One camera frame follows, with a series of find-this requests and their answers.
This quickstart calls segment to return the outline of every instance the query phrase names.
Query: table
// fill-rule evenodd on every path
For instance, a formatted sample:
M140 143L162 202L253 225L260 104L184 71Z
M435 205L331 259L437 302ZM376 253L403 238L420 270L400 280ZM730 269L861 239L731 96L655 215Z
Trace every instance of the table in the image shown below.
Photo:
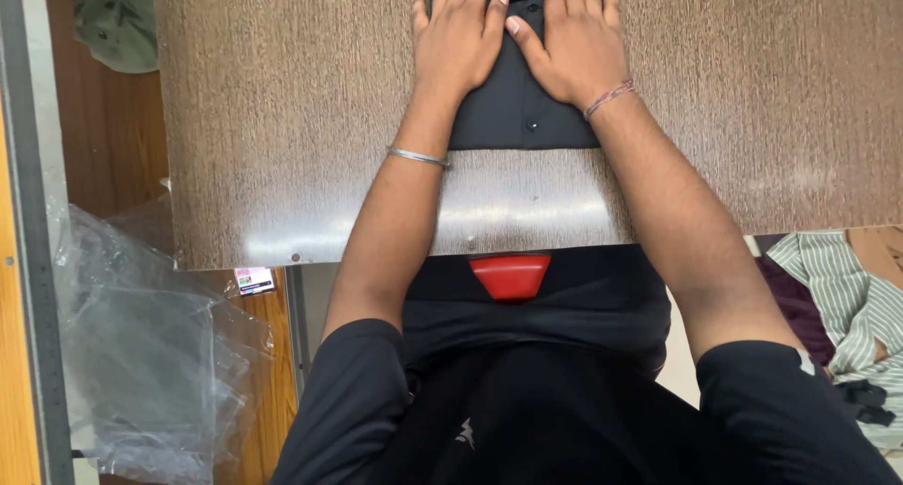
M156 0L178 267L333 262L410 0ZM638 90L746 233L903 222L903 0L622 0ZM433 254L626 243L599 150L458 151Z

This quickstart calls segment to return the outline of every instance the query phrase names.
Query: purple cloth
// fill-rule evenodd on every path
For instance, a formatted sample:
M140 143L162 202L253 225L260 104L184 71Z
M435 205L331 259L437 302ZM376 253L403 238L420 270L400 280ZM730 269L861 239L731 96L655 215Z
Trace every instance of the purple cloth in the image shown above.
M827 366L834 357L835 349L824 331L822 317L808 288L766 255L757 257L756 264L762 271L777 306L781 308L796 337L806 346L812 360Z

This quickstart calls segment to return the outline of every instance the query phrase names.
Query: red object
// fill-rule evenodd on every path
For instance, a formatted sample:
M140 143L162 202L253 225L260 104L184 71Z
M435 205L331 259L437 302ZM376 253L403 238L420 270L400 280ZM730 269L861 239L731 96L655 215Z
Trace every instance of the red object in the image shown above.
M526 302L536 298L549 267L548 254L474 257L470 268L496 302Z

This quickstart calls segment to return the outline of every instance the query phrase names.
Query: person's right hand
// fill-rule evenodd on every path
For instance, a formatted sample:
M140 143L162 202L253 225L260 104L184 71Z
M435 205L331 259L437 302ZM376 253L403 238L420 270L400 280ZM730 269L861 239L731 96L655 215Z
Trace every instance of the person's right hand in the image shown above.
M618 0L546 0L546 45L521 17L505 22L554 99L586 111L627 79Z

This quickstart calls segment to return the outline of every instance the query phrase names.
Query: t-shirt sleeve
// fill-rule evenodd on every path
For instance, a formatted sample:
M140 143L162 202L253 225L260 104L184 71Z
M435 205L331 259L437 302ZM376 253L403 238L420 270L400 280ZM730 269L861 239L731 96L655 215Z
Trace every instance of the t-shirt sleeve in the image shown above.
M751 457L761 483L901 483L863 435L853 407L805 353L730 342L700 358L696 378L702 413Z
M272 485L342 483L385 448L410 397L401 353L401 334L380 319L323 341Z

